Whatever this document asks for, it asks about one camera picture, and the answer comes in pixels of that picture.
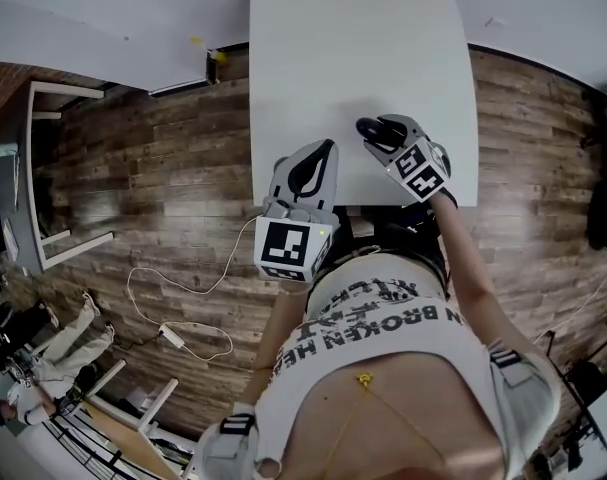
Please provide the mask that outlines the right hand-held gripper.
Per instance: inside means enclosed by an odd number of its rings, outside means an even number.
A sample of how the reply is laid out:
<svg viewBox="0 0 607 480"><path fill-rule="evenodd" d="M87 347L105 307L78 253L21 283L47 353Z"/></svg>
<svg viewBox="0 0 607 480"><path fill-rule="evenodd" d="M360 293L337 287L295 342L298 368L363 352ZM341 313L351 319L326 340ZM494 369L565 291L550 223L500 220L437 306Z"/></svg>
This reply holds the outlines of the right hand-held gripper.
<svg viewBox="0 0 607 480"><path fill-rule="evenodd" d="M425 202L447 187L450 175L444 163L444 150L422 138L426 133L416 120L401 114L384 114L377 120L389 133L400 136L403 143L416 140L397 154L395 146L364 140L365 149L385 167L391 179L417 202Z"/></svg>

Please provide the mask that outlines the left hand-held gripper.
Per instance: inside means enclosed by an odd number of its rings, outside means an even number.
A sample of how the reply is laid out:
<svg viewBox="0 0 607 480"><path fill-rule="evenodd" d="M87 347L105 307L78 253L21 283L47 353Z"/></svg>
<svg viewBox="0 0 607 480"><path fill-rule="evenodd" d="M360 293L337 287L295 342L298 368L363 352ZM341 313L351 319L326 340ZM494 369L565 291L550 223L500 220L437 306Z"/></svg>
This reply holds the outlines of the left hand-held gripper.
<svg viewBox="0 0 607 480"><path fill-rule="evenodd" d="M254 264L262 277L313 281L340 226L326 211L335 200L338 157L335 142L325 139L275 164L270 197L256 220Z"/></svg>

